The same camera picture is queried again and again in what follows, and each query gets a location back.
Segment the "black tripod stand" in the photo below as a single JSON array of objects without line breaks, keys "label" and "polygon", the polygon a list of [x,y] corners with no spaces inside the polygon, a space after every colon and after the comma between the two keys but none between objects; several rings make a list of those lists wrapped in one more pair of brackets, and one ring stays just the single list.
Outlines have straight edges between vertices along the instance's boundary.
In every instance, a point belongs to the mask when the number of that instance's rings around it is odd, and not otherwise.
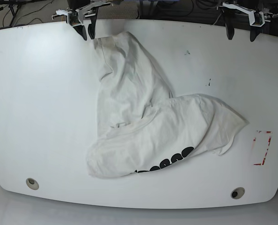
[{"label": "black tripod stand", "polygon": [[[14,19],[16,18],[20,8],[25,4],[25,1],[23,0],[0,0],[0,12],[4,8],[8,8],[8,11],[5,13],[3,19],[2,19],[2,28],[9,28],[13,26]],[[12,15],[12,19],[9,23],[9,25],[5,25],[5,18],[8,14]]]}]

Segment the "white printed t-shirt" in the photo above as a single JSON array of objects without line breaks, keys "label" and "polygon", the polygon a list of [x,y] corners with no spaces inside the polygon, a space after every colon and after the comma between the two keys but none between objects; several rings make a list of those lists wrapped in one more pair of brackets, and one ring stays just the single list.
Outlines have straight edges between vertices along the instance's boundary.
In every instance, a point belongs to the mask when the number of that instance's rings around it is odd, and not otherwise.
[{"label": "white printed t-shirt", "polygon": [[129,32],[93,41],[100,88],[97,140],[89,175],[146,173],[211,151],[224,154],[247,121],[220,99],[174,97],[145,49]]}]

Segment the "red tape rectangle marking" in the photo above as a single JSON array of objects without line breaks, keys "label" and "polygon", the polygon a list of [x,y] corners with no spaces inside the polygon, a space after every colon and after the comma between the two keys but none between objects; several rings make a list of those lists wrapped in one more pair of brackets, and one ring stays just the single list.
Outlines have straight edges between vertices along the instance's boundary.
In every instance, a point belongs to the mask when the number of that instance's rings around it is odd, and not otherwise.
[{"label": "red tape rectangle marking", "polygon": [[271,131],[257,131],[253,139],[251,149],[251,164],[254,166],[262,166],[267,158],[269,146],[272,139]]}]

